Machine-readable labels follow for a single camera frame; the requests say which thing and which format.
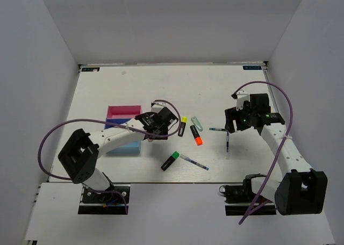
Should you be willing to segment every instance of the pen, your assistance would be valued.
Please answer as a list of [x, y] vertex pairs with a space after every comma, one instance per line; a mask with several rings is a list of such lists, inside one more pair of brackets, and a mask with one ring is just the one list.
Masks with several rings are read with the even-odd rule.
[[227, 131], [227, 153], [230, 151], [230, 133]]
[[206, 167], [206, 166], [204, 166], [204, 165], [202, 165], [202, 164], [200, 164], [200, 163], [197, 163], [196, 161], [194, 161], [194, 160], [188, 158], [188, 157], [185, 156], [185, 155], [180, 154], [180, 158], [182, 158], [182, 159], [184, 159], [185, 161], [188, 161], [188, 162], [190, 162], [190, 163], [193, 163], [194, 165], [197, 165], [198, 167], [201, 167], [201, 168], [203, 168], [204, 170], [207, 170], [207, 171], [209, 170], [208, 167]]
[[209, 128], [210, 131], [227, 131], [224, 128]]

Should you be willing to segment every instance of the white wall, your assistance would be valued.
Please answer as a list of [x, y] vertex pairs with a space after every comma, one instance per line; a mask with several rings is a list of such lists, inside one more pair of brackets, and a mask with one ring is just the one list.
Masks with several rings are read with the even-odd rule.
[[269, 60], [301, 0], [44, 0], [79, 64]]
[[302, 0], [269, 62], [271, 80], [292, 101], [298, 148], [327, 174], [325, 212], [337, 244], [344, 244], [343, 12], [343, 0]]
[[[0, 0], [0, 244], [21, 244], [44, 134], [63, 120], [77, 65], [42, 0]], [[57, 136], [47, 144], [50, 168]]]

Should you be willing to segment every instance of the tabletop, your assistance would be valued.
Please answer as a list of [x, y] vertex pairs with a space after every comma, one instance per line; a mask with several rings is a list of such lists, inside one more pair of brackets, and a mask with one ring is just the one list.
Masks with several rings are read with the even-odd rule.
[[[273, 154], [254, 129], [230, 134], [229, 152], [226, 152], [226, 132], [210, 131], [210, 127], [224, 128], [225, 109], [236, 102], [231, 94], [249, 81], [265, 81], [262, 70], [244, 70], [243, 66], [210, 64], [200, 66], [103, 66], [99, 71], [80, 72], [68, 114], [68, 120], [89, 118], [105, 120], [108, 106], [141, 105], [150, 111], [151, 102], [165, 99], [173, 103], [181, 116], [188, 117], [183, 137], [141, 144], [138, 155], [104, 155], [96, 167], [114, 183], [230, 183], [242, 182], [248, 174], [266, 174]], [[269, 93], [265, 84], [245, 87], [248, 93]], [[197, 146], [192, 136], [191, 117], [203, 125], [200, 132], [203, 145]], [[52, 173], [68, 177], [57, 154], [72, 132], [100, 131], [102, 124], [77, 122], [64, 127], [55, 154]], [[178, 151], [209, 167], [206, 171], [178, 158], [166, 171], [160, 167]], [[275, 167], [271, 176], [282, 179]], [[53, 182], [61, 180], [51, 178]]]

